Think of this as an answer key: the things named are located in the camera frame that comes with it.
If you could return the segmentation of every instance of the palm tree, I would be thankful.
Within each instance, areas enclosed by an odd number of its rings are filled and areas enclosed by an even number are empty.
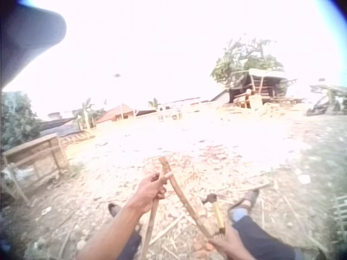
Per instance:
[[[158,105],[160,105],[158,103],[158,100],[156,98],[153,99],[153,101],[148,101],[148,104],[151,106],[151,107],[155,107],[155,108],[158,108]]]

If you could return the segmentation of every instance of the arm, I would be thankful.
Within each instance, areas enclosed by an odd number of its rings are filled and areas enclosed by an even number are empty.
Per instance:
[[[167,178],[154,174],[145,178],[138,191],[120,210],[111,223],[92,237],[77,255],[77,260],[115,260],[130,238],[141,216],[152,208],[155,197],[165,198]]]

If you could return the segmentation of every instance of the roof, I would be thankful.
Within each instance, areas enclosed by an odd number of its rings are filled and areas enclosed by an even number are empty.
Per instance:
[[[112,108],[111,110],[105,112],[98,120],[97,124],[112,120],[116,115],[120,115],[121,111],[123,109],[123,114],[133,111],[133,109],[125,104],[121,104],[119,106],[116,106],[115,108]]]
[[[278,77],[281,79],[288,78],[284,71],[249,69],[248,73],[257,77]]]
[[[176,100],[170,103],[176,103],[176,102],[183,102],[183,101],[188,101],[188,100],[194,100],[194,99],[199,99],[200,97],[191,97],[189,99],[182,99],[182,100]]]
[[[219,93],[217,95],[214,95],[213,98],[210,99],[210,101],[216,101],[216,99],[218,99],[224,93],[229,93],[229,89],[223,89],[219,91]]]
[[[67,122],[70,122],[71,120],[74,120],[74,119],[76,119],[76,117],[40,122],[40,131],[62,126],[66,124]]]

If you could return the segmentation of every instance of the motorcycle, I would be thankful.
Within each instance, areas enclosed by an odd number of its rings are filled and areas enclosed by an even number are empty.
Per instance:
[[[319,99],[317,100],[317,96],[309,99],[309,108],[306,111],[307,116],[314,115],[323,115],[327,111],[329,107],[329,97],[328,95],[319,95]]]

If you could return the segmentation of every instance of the bamboo stick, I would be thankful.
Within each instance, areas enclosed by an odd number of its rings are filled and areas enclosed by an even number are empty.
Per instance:
[[[165,169],[166,171],[171,171],[171,167],[170,167],[169,162],[166,159],[166,157],[160,157],[159,160],[160,160],[160,163],[163,165],[163,169]],[[183,194],[181,188],[178,186],[178,183],[177,183],[177,181],[175,179],[175,176],[173,174],[171,175],[169,180],[170,180],[170,183],[171,183],[171,185],[173,187],[173,190],[176,192],[177,196],[179,197],[179,199],[183,203],[183,206],[188,211],[188,213],[191,216],[191,218],[195,221],[196,225],[199,227],[201,232],[205,235],[205,237],[212,238],[212,235],[208,232],[206,227],[202,224],[202,222],[198,218],[195,210],[190,205],[189,201],[187,200],[187,198]]]

